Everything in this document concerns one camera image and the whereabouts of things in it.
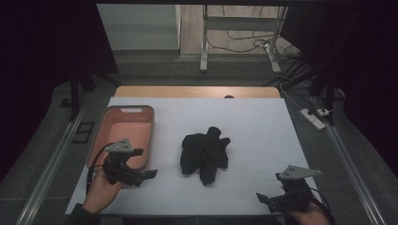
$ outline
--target wooden panel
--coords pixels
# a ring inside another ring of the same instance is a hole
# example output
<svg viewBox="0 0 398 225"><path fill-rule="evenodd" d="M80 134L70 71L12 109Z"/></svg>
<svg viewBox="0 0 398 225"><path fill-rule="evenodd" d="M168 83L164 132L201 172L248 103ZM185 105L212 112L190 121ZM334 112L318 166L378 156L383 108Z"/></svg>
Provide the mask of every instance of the wooden panel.
<svg viewBox="0 0 398 225"><path fill-rule="evenodd" d="M280 98L275 87L121 86L115 97L141 98Z"/></svg>

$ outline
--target black sleeve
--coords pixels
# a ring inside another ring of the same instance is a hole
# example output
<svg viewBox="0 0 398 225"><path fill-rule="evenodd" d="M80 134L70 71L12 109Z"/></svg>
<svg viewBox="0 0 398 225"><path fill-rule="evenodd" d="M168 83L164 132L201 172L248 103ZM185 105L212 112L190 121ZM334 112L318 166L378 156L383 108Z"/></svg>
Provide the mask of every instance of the black sleeve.
<svg viewBox="0 0 398 225"><path fill-rule="evenodd" d="M77 203L64 225L100 225L100 215L90 214Z"/></svg>

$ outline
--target person's left hand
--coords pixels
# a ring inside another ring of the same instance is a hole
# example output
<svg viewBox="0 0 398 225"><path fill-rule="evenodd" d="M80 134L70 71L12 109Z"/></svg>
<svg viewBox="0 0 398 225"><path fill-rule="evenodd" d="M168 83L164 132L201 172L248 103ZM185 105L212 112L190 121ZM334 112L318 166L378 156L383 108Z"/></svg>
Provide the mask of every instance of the person's left hand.
<svg viewBox="0 0 398 225"><path fill-rule="evenodd" d="M82 208L91 214L99 213L114 201L122 186L121 182L109 184L105 172L99 171L93 178Z"/></svg>

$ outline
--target wall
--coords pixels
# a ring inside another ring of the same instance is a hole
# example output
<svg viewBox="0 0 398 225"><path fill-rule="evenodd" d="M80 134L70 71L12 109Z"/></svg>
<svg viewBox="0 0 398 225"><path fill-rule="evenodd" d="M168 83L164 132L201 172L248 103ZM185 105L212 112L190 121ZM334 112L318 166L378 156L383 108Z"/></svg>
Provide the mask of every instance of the wall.
<svg viewBox="0 0 398 225"><path fill-rule="evenodd" d="M112 50L178 50L179 6L97 4Z"/></svg>

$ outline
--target crumpled black fabric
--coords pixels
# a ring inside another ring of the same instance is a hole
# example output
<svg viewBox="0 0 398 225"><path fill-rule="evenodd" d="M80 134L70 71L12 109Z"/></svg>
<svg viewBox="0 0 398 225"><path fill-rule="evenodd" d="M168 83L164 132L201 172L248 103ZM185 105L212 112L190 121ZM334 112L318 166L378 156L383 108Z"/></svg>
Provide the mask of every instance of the crumpled black fabric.
<svg viewBox="0 0 398 225"><path fill-rule="evenodd" d="M204 185L216 180L217 168L228 168L228 156L225 147L229 138L220 139L222 132L210 127L207 134L187 135L182 141L180 165L182 174L192 174L200 168L200 179Z"/></svg>

